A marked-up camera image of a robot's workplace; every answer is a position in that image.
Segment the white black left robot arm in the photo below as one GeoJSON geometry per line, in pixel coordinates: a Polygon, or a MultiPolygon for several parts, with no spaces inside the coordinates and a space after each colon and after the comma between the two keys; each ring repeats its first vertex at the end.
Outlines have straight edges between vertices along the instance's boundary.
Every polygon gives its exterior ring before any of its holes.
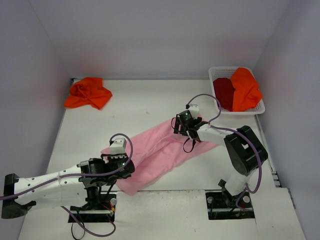
{"type": "Polygon", "coordinates": [[[15,219],[30,210],[72,206],[82,211],[100,208],[103,186],[112,187],[117,180],[129,178],[135,172],[133,161],[124,154],[102,154],[50,174],[37,177],[5,176],[1,218],[15,219]]]}

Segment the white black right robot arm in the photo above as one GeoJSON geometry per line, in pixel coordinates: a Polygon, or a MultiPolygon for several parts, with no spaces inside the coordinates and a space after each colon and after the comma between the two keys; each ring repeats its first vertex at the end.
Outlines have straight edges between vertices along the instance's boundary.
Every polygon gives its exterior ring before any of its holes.
{"type": "Polygon", "coordinates": [[[174,133],[187,136],[196,143],[215,143],[227,150],[233,172],[227,180],[221,179],[221,200],[227,206],[239,201],[243,192],[255,194],[262,182],[262,165],[268,152],[253,130],[244,125],[237,129],[213,126],[200,116],[185,110],[175,117],[174,133]]]}

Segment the pink t shirt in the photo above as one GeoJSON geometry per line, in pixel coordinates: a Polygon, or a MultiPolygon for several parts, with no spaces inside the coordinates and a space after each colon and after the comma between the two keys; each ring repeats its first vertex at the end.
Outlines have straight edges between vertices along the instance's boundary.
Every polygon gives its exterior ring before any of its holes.
{"type": "Polygon", "coordinates": [[[212,142],[198,142],[192,152],[187,153],[183,150],[187,139],[174,134],[170,119],[135,135],[131,138],[135,171],[131,177],[118,180],[116,186],[132,196],[173,168],[218,146],[212,142]]]}

